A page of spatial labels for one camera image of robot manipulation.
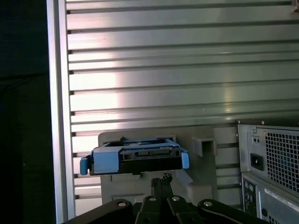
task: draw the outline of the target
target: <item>metal slat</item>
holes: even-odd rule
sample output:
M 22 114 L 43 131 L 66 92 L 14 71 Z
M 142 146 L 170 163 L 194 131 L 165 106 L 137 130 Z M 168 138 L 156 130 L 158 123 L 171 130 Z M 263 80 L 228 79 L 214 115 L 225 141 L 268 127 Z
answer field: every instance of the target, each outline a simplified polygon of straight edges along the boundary
M 73 95 L 71 111 L 297 99 L 298 81 Z
M 131 67 L 158 67 L 158 66 L 180 66 L 180 65 L 200 65 L 215 63 L 237 63 L 237 62 L 268 62 L 299 60 L 299 53 L 270 53 L 270 54 L 248 54 L 248 55 L 221 55 L 221 56 L 185 56 L 180 58 L 151 58 L 151 59 L 131 59 L 108 62 L 86 62 L 70 63 L 70 70 L 97 70 L 97 69 L 121 69 Z
M 70 90 L 295 80 L 297 71 L 294 62 L 82 73 L 70 75 Z
M 222 104 L 222 105 L 202 105 L 202 106 L 186 106 L 186 108 L 151 108 L 151 109 L 134 109 L 130 111 L 97 111 L 97 112 L 83 112 L 71 117 L 73 125 L 87 124 L 92 122 L 116 122 L 118 120 L 145 120 L 145 119 L 167 119 L 167 118 L 193 118 L 193 117 L 206 117 L 217 116 L 219 114 L 242 114 L 242 113 L 255 113 L 270 112 L 270 111 L 295 111 L 299 110 L 299 100 L 296 101 L 262 101 L 256 103 L 242 103 L 242 104 Z M 78 152 L 78 148 L 91 148 L 97 145 L 97 139 L 87 140 L 84 142 L 74 142 L 74 152 Z
M 217 185 L 218 186 L 226 186 L 226 185 L 235 185 L 239 184 L 241 181 L 240 176 L 225 176 L 225 177 L 217 177 Z
M 277 5 L 289 4 L 288 0 L 130 0 L 130 1 L 92 1 L 90 0 L 67 0 L 68 10 L 83 9 L 117 9 L 117 8 L 139 8 L 139 7 L 171 7 L 171 6 L 197 6 L 214 7 L 218 5 Z
M 299 14 L 289 12 L 289 6 L 271 6 L 69 14 L 67 28 L 74 30 L 299 20 Z
M 68 34 L 69 50 L 299 39 L 298 25 L 185 28 Z
M 284 53 L 299 51 L 298 43 L 267 43 L 267 44 L 244 44 L 227 46 L 201 46 L 201 47 L 176 47 L 171 49 L 128 49 L 110 51 L 73 51 L 69 54 L 69 62 L 92 62 L 109 60 L 149 59 L 184 56 L 216 56 L 216 55 L 245 55 Z

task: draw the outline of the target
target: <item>metal bracket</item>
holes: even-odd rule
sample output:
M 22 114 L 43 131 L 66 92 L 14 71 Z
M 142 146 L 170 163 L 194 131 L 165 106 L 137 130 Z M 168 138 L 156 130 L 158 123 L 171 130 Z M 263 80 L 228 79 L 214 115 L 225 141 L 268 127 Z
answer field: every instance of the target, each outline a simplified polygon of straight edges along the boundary
M 198 139 L 192 138 L 193 142 L 193 151 L 195 154 L 203 157 L 203 149 L 210 148 L 213 152 L 213 155 L 216 156 L 217 153 L 217 144 L 214 139 Z
M 299 0 L 292 0 L 294 12 L 299 12 Z

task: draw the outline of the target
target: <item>computer tower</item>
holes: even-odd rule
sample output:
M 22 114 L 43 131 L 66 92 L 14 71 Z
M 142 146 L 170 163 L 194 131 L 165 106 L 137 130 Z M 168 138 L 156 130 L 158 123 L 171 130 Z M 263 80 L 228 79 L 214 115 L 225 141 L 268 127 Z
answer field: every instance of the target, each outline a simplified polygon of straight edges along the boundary
M 243 209 L 274 224 L 299 223 L 298 121 L 238 121 Z

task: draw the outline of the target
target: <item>port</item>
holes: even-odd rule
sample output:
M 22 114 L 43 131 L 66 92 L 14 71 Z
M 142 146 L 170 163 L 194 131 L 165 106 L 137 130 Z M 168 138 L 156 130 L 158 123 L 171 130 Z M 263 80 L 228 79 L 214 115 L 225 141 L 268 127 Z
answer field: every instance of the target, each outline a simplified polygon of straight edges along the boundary
M 259 144 L 261 142 L 259 137 L 252 137 L 252 144 Z

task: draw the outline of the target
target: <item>aluminum frame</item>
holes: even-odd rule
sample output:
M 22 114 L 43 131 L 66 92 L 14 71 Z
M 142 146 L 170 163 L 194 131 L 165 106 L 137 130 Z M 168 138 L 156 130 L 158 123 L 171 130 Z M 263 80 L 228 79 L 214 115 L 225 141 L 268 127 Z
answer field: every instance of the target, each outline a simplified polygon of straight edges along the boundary
M 56 222 L 75 217 L 65 0 L 47 0 Z

